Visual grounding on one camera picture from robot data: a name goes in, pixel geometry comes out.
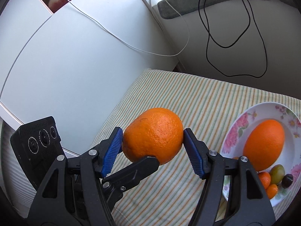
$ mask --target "green grape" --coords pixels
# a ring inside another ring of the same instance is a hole
[[[270,171],[271,184],[279,184],[285,175],[285,170],[282,165],[276,165]]]

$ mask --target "white cable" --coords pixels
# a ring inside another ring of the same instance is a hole
[[[158,56],[165,56],[165,57],[174,57],[174,56],[179,55],[179,54],[185,49],[185,47],[187,46],[187,44],[188,44],[188,42],[189,42],[189,39],[190,39],[190,31],[189,31],[189,27],[188,27],[188,24],[187,24],[186,20],[182,17],[182,15],[181,15],[177,10],[175,10],[175,9],[173,8],[173,6],[171,6],[171,5],[169,4],[169,2],[168,2],[167,0],[165,0],[165,1],[167,2],[167,4],[168,4],[173,10],[175,10],[175,11],[181,16],[182,19],[184,19],[184,21],[185,21],[185,23],[186,23],[186,25],[187,25],[187,29],[188,29],[188,40],[187,40],[187,43],[186,43],[186,45],[183,47],[183,49],[182,49],[180,52],[178,52],[177,54],[175,54],[175,55],[163,55],[163,54],[157,54],[157,53],[147,52],[147,51],[141,50],[141,49],[139,49],[139,48],[135,48],[135,47],[133,47],[133,46],[127,44],[126,42],[124,42],[124,41],[121,40],[120,38],[118,38],[116,35],[114,35],[114,34],[111,33],[110,31],[108,31],[108,30],[107,30],[106,28],[104,28],[104,27],[103,27],[96,19],[93,19],[91,16],[89,16],[88,14],[84,13],[82,10],[80,10],[79,8],[77,8],[70,0],[67,0],[67,1],[68,1],[73,7],[75,7],[79,12],[81,12],[82,14],[84,14],[85,16],[87,16],[88,18],[92,19],[94,22],[96,22],[101,28],[103,28],[104,31],[106,31],[107,33],[109,33],[111,36],[115,37],[117,40],[119,40],[119,41],[122,42],[123,44],[127,45],[128,47],[133,48],[133,49],[138,50],[138,51],[141,51],[141,52],[144,52],[144,53],[150,53],[150,54],[154,54],[154,55],[158,55]]]
[[[153,15],[153,18],[155,19],[155,21],[157,22],[157,24],[159,25],[159,27],[161,28],[163,34],[166,37],[169,37],[169,35],[166,33],[166,30],[165,30],[164,26],[161,24],[160,20],[158,19],[156,13],[154,13],[154,10],[153,10],[152,4],[151,4],[151,0],[149,0],[148,6],[150,7],[150,12]]]

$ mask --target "blue gripper pad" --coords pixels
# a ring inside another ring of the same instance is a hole
[[[113,168],[114,162],[116,160],[117,155],[119,154],[119,150],[121,149],[123,132],[120,127],[118,127],[117,132],[111,134],[108,140],[112,140],[111,144],[103,158],[103,166],[101,170],[102,177],[106,177]]]
[[[122,146],[120,146],[118,154],[120,154],[121,152],[122,152]]]
[[[202,178],[205,175],[203,169],[203,160],[187,130],[184,130],[183,144],[189,157],[190,163],[192,165],[193,171],[196,175]]]

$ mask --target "power cord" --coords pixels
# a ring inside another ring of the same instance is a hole
[[[205,23],[204,23],[204,21],[203,21],[203,19],[202,19],[202,17],[201,17],[201,13],[200,13],[200,2],[201,2],[201,0],[199,0],[199,2],[198,2],[198,12],[199,12],[199,17],[200,17],[200,19],[201,19],[201,21],[202,21],[202,24],[204,25],[206,31],[208,32],[208,40],[207,40],[207,46],[206,46],[206,59],[207,59],[208,63],[209,63],[212,67],[214,67],[218,72],[220,72],[222,75],[224,75],[224,76],[226,76],[226,77],[235,77],[235,76],[251,76],[251,77],[254,77],[254,78],[261,78],[261,77],[263,77],[263,76],[265,75],[265,73],[267,72],[267,69],[268,69],[268,57],[267,57],[267,52],[266,52],[266,48],[265,48],[265,43],[264,43],[264,40],[263,40],[263,38],[262,38],[262,36],[261,36],[261,33],[260,33],[259,29],[258,29],[257,23],[256,23],[256,21],[255,21],[253,9],[252,9],[252,6],[251,6],[249,0],[247,0],[247,2],[248,2],[248,4],[249,4],[249,6],[250,6],[251,13],[252,13],[252,17],[253,17],[253,21],[254,21],[254,23],[255,23],[255,26],[256,26],[256,28],[257,28],[257,31],[258,31],[258,33],[259,33],[259,36],[260,36],[260,38],[261,38],[261,41],[262,41],[262,44],[263,44],[263,47],[264,47],[264,51],[265,51],[265,62],[266,62],[266,67],[265,67],[264,73],[263,73],[262,75],[260,75],[260,76],[254,76],[254,75],[250,75],[250,74],[226,75],[226,74],[224,74],[222,71],[220,71],[217,67],[215,67],[215,66],[210,62],[210,60],[209,60],[209,58],[208,58],[208,46],[209,46],[210,38],[211,38],[211,39],[213,40],[213,42],[214,42],[216,45],[218,45],[219,47],[221,47],[221,48],[230,48],[230,47],[234,46],[234,45],[238,42],[238,40],[244,35],[244,33],[249,29],[250,23],[251,23],[251,18],[250,18],[250,13],[249,13],[249,11],[248,11],[248,9],[247,9],[247,7],[246,7],[246,4],[244,3],[244,0],[242,0],[243,5],[244,5],[244,7],[245,7],[245,9],[246,9],[246,12],[248,13],[248,17],[249,17],[249,23],[248,23],[248,26],[245,28],[245,30],[239,35],[239,37],[238,37],[231,45],[229,45],[229,46],[222,46],[222,45],[220,45],[219,43],[217,43],[217,42],[214,40],[214,38],[212,37],[212,35],[211,35],[211,33],[210,33],[209,21],[208,21],[208,17],[207,17],[206,10],[205,10],[205,4],[206,4],[206,1],[207,1],[207,0],[204,1],[204,13],[205,13],[205,16],[206,16],[206,21],[207,21],[207,26],[208,26],[208,28],[206,27],[206,25],[205,25]]]
[[[132,48],[132,49],[135,49],[135,50],[138,50],[138,51],[141,51],[141,52],[144,52],[144,53],[150,53],[150,54],[153,54],[153,55],[158,55],[158,56],[164,56],[164,57],[174,57],[174,56],[177,56],[179,55],[187,46],[188,42],[189,42],[189,39],[190,39],[190,31],[189,31],[189,26],[186,22],[186,20],[182,17],[182,15],[174,9],[173,6],[170,5],[170,3],[165,0],[167,2],[167,4],[173,9],[175,10],[179,15],[180,17],[184,20],[184,22],[186,23],[186,26],[187,26],[187,30],[188,30],[188,40],[187,40],[187,43],[186,45],[183,47],[183,49],[178,52],[177,54],[175,55],[164,55],[164,54],[158,54],[158,53],[152,53],[152,52],[147,52],[147,51],[144,51],[142,49],[139,49],[139,48],[136,48],[136,47],[133,47],[129,44],[127,44],[126,42],[124,42],[123,40],[121,40],[119,37],[117,37],[116,35],[114,35],[113,33],[111,33],[110,31],[108,31],[105,27],[103,27],[103,25],[101,25],[96,19],[92,18],[91,16],[87,15],[86,13],[84,13],[82,10],[80,10],[79,8],[77,8],[70,0],[67,0],[73,7],[75,7],[79,12],[81,12],[82,14],[84,14],[85,16],[87,16],[88,18],[92,19],[94,22],[96,22],[104,31],[106,31],[107,33],[109,33],[111,36],[115,37],[117,40],[119,40],[121,43],[125,44],[126,46]]]

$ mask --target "dark purple grape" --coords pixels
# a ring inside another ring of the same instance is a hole
[[[293,181],[294,181],[293,175],[290,174],[290,173],[286,174],[286,175],[283,177],[282,182],[281,182],[282,187],[283,187],[284,189],[287,189],[289,186],[292,185]]]

